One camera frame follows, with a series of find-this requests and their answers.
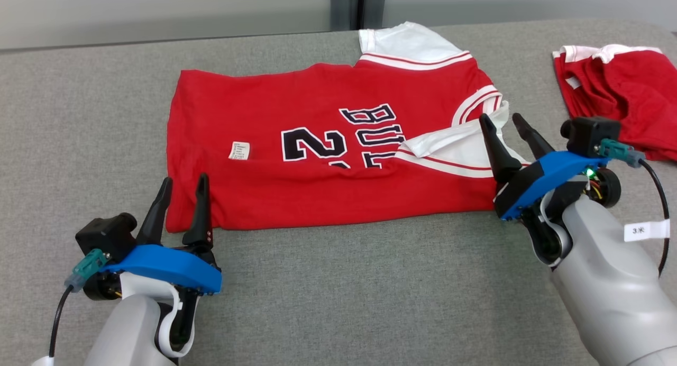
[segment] white tag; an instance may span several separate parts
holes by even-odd
[[[565,81],[571,86],[573,89],[577,89],[578,87],[581,86],[581,81],[578,80],[577,77],[570,77],[565,79]]]
[[[232,160],[246,160],[249,158],[249,143],[248,142],[233,142],[233,149],[230,149],[229,159]]]
[[[640,222],[626,224],[624,239],[626,242],[646,239],[664,239],[670,237],[670,219],[660,222]]]

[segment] red stripe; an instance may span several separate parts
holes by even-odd
[[[404,59],[404,58],[385,57],[385,56],[378,55],[378,54],[375,54],[375,53],[364,53],[362,56],[364,57],[365,55],[369,55],[371,57],[383,58],[383,59],[399,60],[400,62],[407,62],[407,63],[411,63],[412,65],[439,65],[440,63],[444,63],[448,60],[464,57],[466,55],[469,56],[470,58],[472,58],[472,56],[470,55],[469,52],[460,53],[459,55],[457,55],[455,57],[450,57],[450,58],[447,58],[445,60],[440,60],[439,62],[415,62],[413,60],[408,60],[408,59]]]
[[[475,99],[475,100],[474,100],[474,101],[466,108],[466,110],[463,111],[463,113],[461,114],[461,118],[459,119],[459,122],[460,122],[461,124],[463,123],[463,118],[465,117],[466,113],[468,113],[468,111],[471,110],[473,104],[475,104],[475,103],[476,103],[477,101],[479,101],[479,100],[482,100],[482,99],[486,98],[487,96],[489,96],[489,95],[491,95],[491,94],[500,94],[500,92],[495,91],[495,90],[494,90],[494,91],[489,91],[489,92],[487,92],[486,94],[484,94],[484,95],[480,96],[479,98]]]
[[[403,152],[403,153],[406,153],[406,154],[410,154],[411,156],[415,157],[415,154],[413,154],[412,152],[409,152],[409,151],[405,151],[404,149],[398,149],[397,151]],[[432,157],[423,157],[423,158],[425,158],[426,160],[429,160],[429,161],[435,161],[437,163],[443,163],[445,165],[456,166],[458,168],[472,169],[472,170],[491,170],[491,168],[477,168],[475,166],[467,166],[467,165],[461,165],[459,163],[453,163],[453,162],[449,162],[449,161],[442,161],[442,160],[438,160],[438,159],[433,159]]]

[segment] gray table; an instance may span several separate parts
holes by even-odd
[[[677,60],[673,36],[637,22],[435,30],[471,50],[513,112],[559,148],[567,114],[552,50],[624,43],[657,46]],[[352,64],[359,55],[355,32],[0,53],[0,363],[46,354],[61,283],[82,257],[75,232],[94,217],[144,216],[166,174],[165,124],[179,70],[254,75]],[[505,136],[529,152],[512,125]],[[611,168],[624,185],[612,210],[620,221],[662,216],[648,174]],[[677,206],[677,169],[655,168]],[[164,240],[177,245],[180,236]],[[526,230],[491,212],[217,230],[215,241],[224,292],[201,301],[186,364],[594,364]],[[659,247],[647,247],[657,260]],[[662,283],[677,300],[675,251]],[[113,306],[69,298],[60,364],[84,361]]]

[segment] red jersey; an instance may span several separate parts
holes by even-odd
[[[677,161],[677,69],[658,48],[563,46],[552,53],[571,117],[621,122],[620,141]]]
[[[167,230],[188,229],[203,172],[212,222],[223,228],[492,209],[477,117],[489,113],[500,128],[508,111],[476,60],[409,22],[360,31],[360,43],[355,66],[182,71],[167,125]]]

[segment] black number 2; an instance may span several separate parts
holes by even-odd
[[[282,152],[285,161],[298,161],[308,158],[310,149],[321,159],[341,157],[346,154],[345,137],[339,131],[324,132],[324,141],[313,135],[306,127],[282,131]]]

